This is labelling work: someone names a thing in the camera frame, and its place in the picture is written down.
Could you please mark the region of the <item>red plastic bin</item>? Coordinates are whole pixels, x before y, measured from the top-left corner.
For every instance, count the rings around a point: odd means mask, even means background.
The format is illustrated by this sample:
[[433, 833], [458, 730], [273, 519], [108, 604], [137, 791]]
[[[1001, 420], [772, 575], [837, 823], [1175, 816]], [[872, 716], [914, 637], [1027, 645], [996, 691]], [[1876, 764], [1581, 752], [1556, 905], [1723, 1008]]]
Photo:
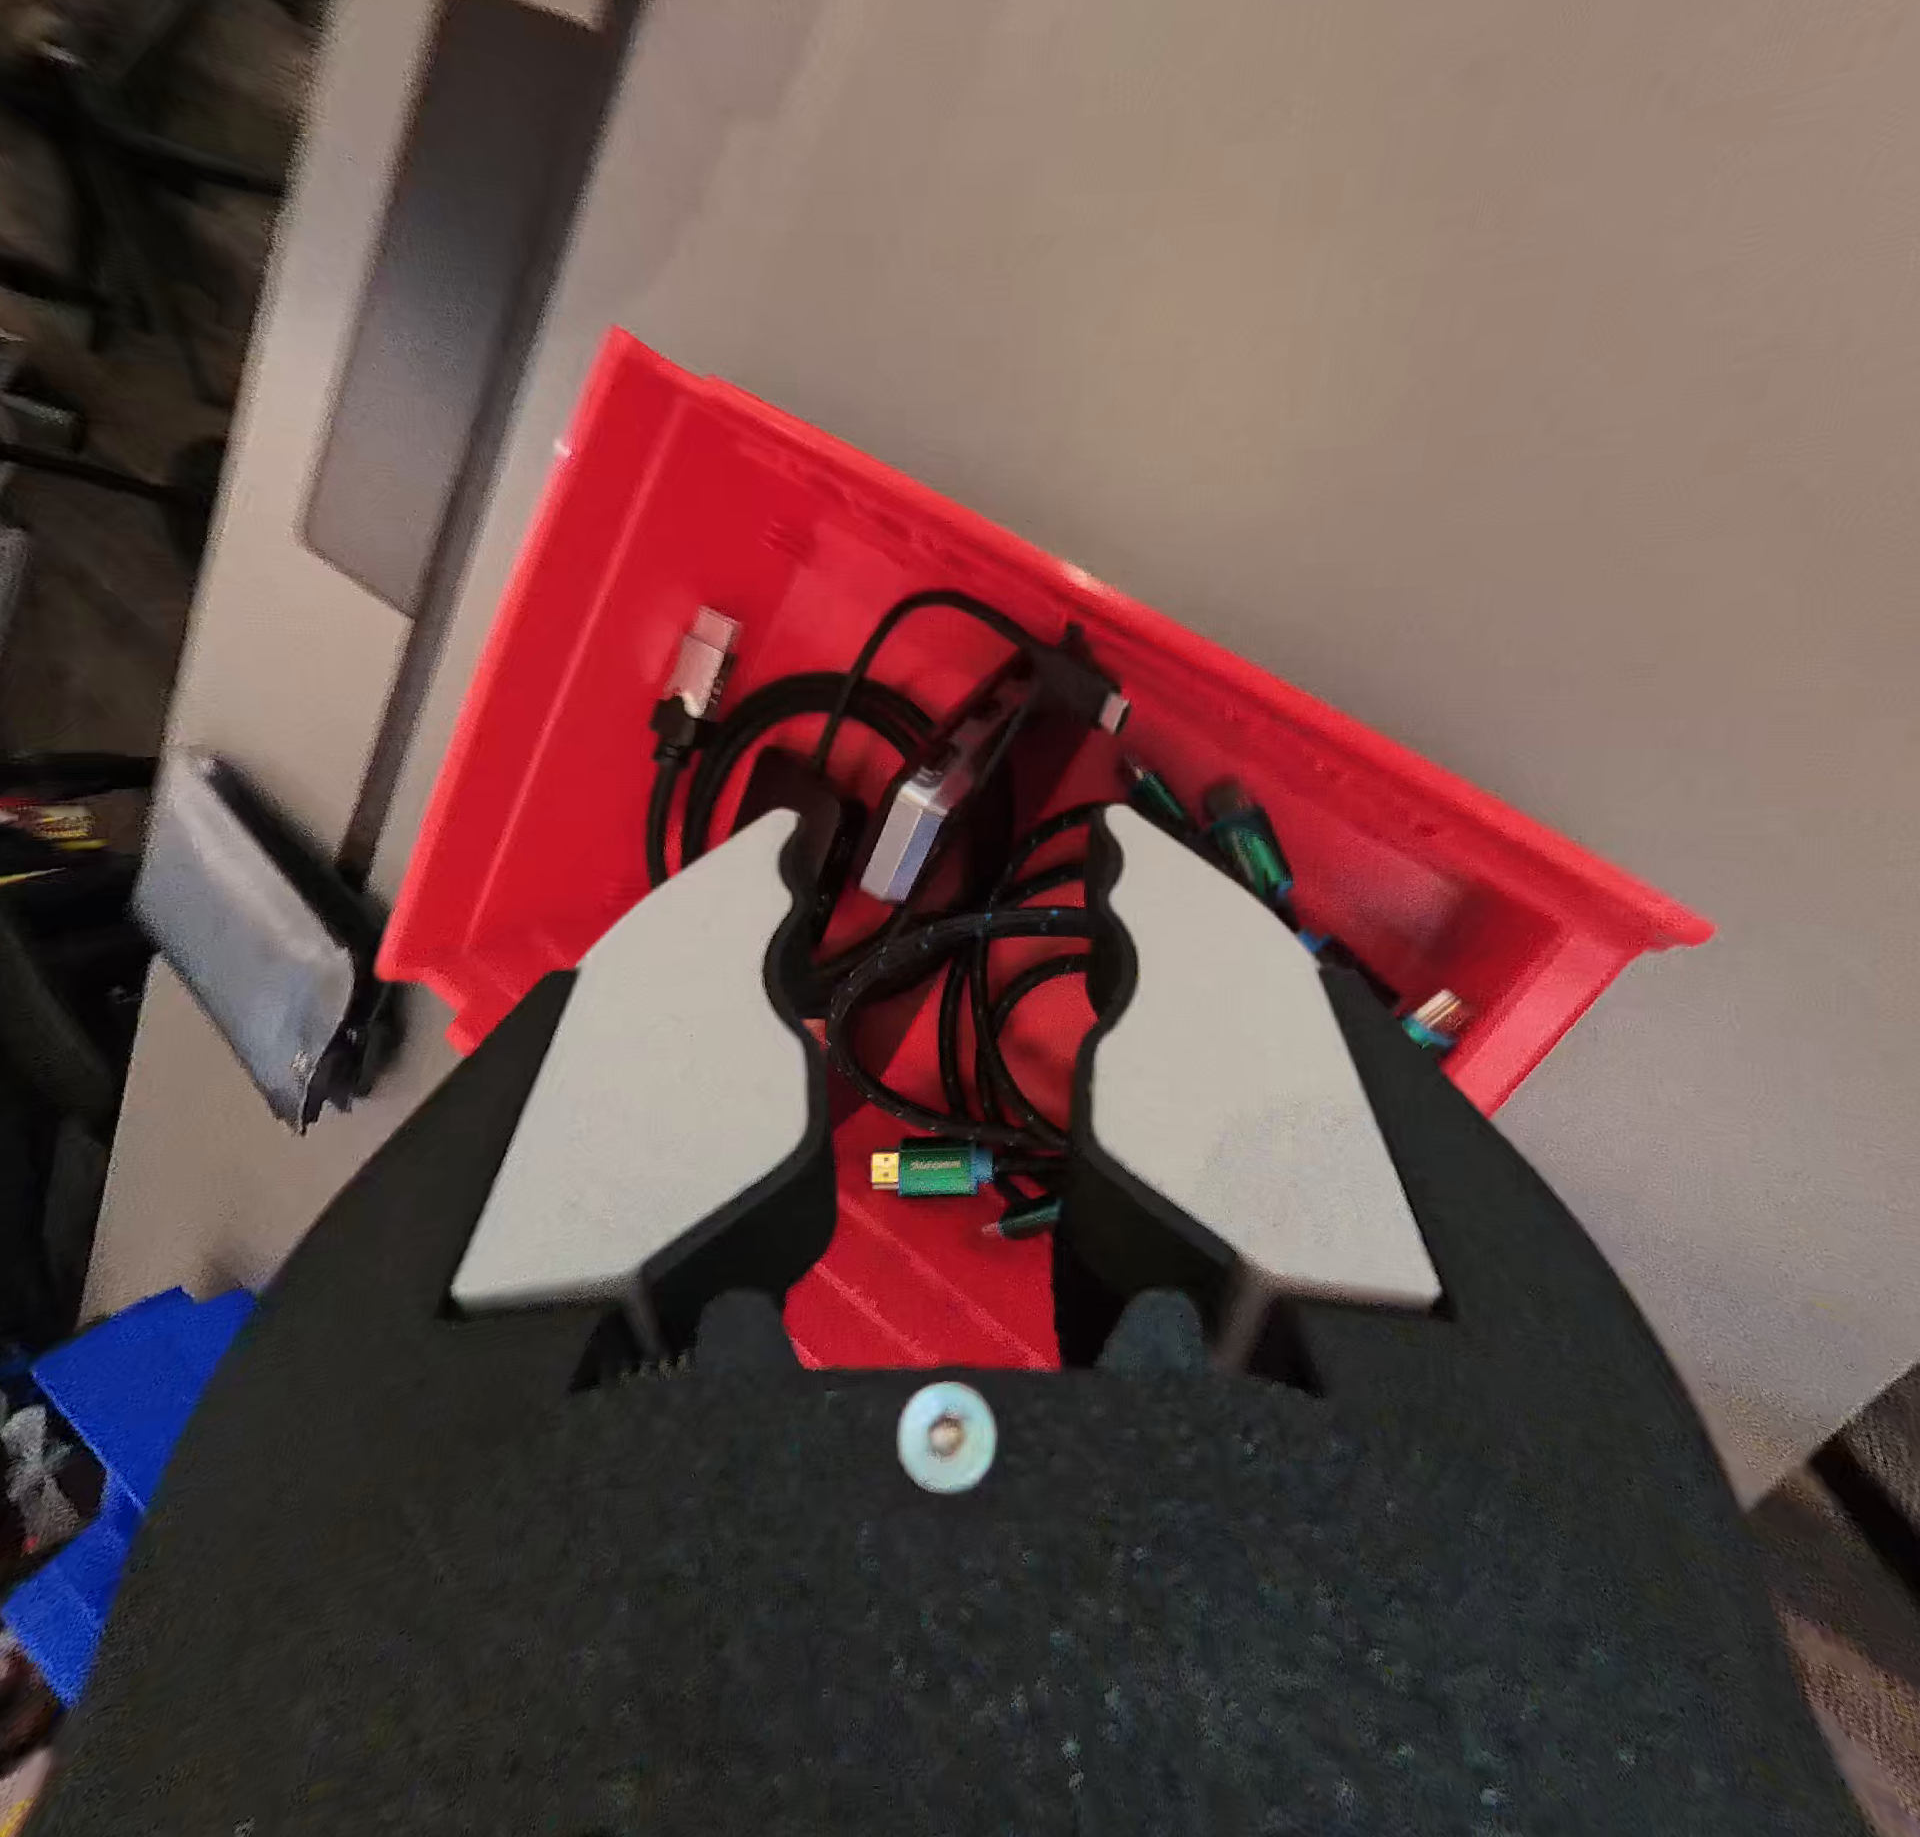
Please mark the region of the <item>red plastic bin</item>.
[[[834, 746], [815, 744], [820, 718], [782, 729], [722, 797], [702, 852], [768, 811], [796, 811], [817, 869], [785, 975], [825, 1058], [835, 1231], [782, 1309], [776, 1364], [1090, 1364], [1062, 1359], [1055, 1332], [1062, 1200], [1047, 1233], [996, 1239], [996, 1191], [876, 1194], [872, 1154], [905, 1128], [858, 1093], [831, 1031], [861, 965], [914, 921], [982, 905], [1043, 816], [1079, 801], [1134, 811], [1123, 757], [1158, 770], [1188, 811], [1232, 776], [1276, 828], [1310, 927], [1410, 998], [1451, 988], [1470, 1009], [1457, 1046], [1433, 1054], [1364, 983], [1322, 966], [1445, 1299], [1424, 1316], [1287, 1305], [1247, 1365], [1283, 1368], [1272, 1345], [1292, 1312], [1446, 1324], [1488, 1302], [1545, 1313], [1547, 1337], [1574, 1350], [1600, 1345], [1600, 1330], [1577, 1326], [1589, 1313], [1622, 1313], [1644, 1332], [1604, 1254], [1488, 1117], [1634, 960], [1705, 942], [1701, 917], [1329, 703], [622, 333], [560, 446], [381, 949], [389, 977], [449, 1009], [449, 1042], [467, 1054], [461, 1091], [477, 1091], [492, 1035], [518, 1024], [527, 995], [552, 1002], [524, 1089], [479, 1104], [505, 1134], [488, 1147], [477, 1212], [571, 970], [654, 891], [652, 716], [701, 608], [738, 625], [727, 704], [785, 672], [831, 671], [897, 687], [930, 716], [930, 737], [901, 761], [861, 726]], [[976, 685], [1068, 622], [1086, 623], [1132, 697], [1127, 729], [1093, 734], [1040, 801], [973, 793], [908, 902], [863, 895], [857, 877], [900, 779], [948, 751], [965, 757], [958, 730]], [[854, 1013], [857, 1058], [908, 1096], [936, 1084], [935, 988]], [[1066, 1119], [1090, 1023], [1086, 983], [1056, 985], [1005, 1042], [1020, 1080]]]

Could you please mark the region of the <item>grey rectangular pad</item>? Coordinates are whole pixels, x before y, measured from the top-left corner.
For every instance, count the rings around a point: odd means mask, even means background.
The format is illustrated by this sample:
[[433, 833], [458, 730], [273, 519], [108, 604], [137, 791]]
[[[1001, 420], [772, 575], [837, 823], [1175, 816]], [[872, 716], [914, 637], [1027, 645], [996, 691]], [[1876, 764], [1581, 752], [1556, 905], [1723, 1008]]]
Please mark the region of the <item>grey rectangular pad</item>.
[[371, 1093], [400, 1028], [384, 912], [230, 761], [159, 764], [133, 912], [285, 1129]]

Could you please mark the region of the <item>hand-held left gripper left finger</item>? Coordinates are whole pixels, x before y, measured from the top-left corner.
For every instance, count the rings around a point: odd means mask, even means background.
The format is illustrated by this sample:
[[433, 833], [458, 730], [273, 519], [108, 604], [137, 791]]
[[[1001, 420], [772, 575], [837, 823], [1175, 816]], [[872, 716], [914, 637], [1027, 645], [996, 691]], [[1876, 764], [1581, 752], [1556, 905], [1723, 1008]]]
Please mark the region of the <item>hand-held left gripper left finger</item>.
[[835, 1231], [825, 1058], [785, 975], [805, 824], [757, 816], [576, 965], [449, 1279], [462, 1313], [610, 1308], [662, 1359], [757, 1308], [787, 1343]]

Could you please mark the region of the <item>thick black cable silver plug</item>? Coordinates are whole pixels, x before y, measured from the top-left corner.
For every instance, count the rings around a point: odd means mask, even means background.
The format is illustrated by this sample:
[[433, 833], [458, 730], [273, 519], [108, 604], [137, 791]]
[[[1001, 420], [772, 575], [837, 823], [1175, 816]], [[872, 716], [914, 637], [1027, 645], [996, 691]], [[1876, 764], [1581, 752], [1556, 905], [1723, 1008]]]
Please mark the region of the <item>thick black cable silver plug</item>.
[[736, 630], [701, 608], [652, 716], [655, 773], [643, 828], [652, 890], [707, 851], [722, 797], [782, 729], [820, 718], [815, 744], [834, 746], [841, 729], [861, 726], [900, 761], [930, 737], [930, 716], [912, 698], [858, 672], [785, 672], [727, 704]]

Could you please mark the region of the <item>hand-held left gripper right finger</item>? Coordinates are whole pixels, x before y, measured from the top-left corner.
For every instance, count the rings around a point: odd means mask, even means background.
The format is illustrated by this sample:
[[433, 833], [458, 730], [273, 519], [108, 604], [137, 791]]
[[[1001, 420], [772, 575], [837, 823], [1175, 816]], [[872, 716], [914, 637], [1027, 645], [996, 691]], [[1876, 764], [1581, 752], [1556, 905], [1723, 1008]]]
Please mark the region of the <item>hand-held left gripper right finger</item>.
[[1184, 1296], [1218, 1359], [1256, 1357], [1287, 1305], [1432, 1313], [1441, 1278], [1296, 932], [1120, 805], [1088, 824], [1085, 901], [1060, 1357], [1095, 1359], [1146, 1292]]

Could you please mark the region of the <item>blue floor crate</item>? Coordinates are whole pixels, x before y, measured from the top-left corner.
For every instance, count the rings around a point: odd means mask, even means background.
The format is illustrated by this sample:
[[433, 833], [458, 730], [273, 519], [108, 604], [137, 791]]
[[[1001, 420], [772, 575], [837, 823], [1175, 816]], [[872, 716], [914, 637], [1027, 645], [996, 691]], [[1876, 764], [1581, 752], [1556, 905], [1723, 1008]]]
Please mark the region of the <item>blue floor crate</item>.
[[8, 1633], [65, 1709], [83, 1696], [157, 1484], [253, 1305], [247, 1287], [210, 1299], [174, 1287], [32, 1365], [47, 1404], [103, 1471], [97, 1514], [3, 1599]]

